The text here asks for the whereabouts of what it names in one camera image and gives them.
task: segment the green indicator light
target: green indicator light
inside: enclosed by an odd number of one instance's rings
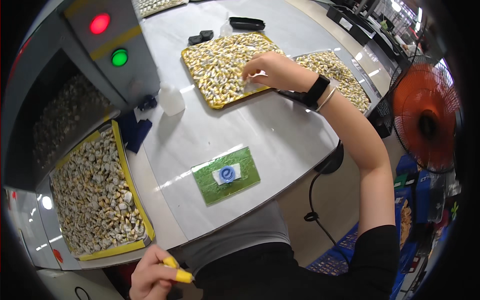
[[[115,67],[121,67],[128,60],[128,52],[125,49],[118,49],[112,54],[112,65]]]

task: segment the silver bangle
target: silver bangle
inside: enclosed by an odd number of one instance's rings
[[[330,98],[333,96],[334,91],[336,91],[336,86],[334,86],[332,91],[328,94],[327,99],[325,99],[325,101],[322,104],[320,104],[320,106],[315,110],[316,112],[318,112],[325,105],[325,103],[327,103],[328,100],[330,100]]]

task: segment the plastic bottle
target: plastic bottle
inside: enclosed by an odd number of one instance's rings
[[[233,27],[230,25],[230,19],[228,18],[228,12],[225,19],[225,24],[220,27],[220,37],[231,36],[233,34]]]
[[[185,101],[180,91],[169,83],[160,83],[158,103],[167,116],[173,116],[185,109]]]

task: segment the gray machine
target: gray machine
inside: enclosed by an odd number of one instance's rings
[[[98,16],[107,17],[97,23]],[[34,192],[77,143],[106,119],[157,95],[159,84],[130,0],[49,1],[8,78],[2,185]],[[88,88],[80,93],[78,86]],[[73,96],[75,101],[63,101]]]

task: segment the green card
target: green card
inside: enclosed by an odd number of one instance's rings
[[[240,164],[241,177],[231,183],[219,185],[215,181],[212,172],[224,166],[234,164]],[[260,181],[260,176],[258,176],[257,168],[255,167],[248,147],[195,166],[192,168],[192,172],[207,205],[215,203]]]

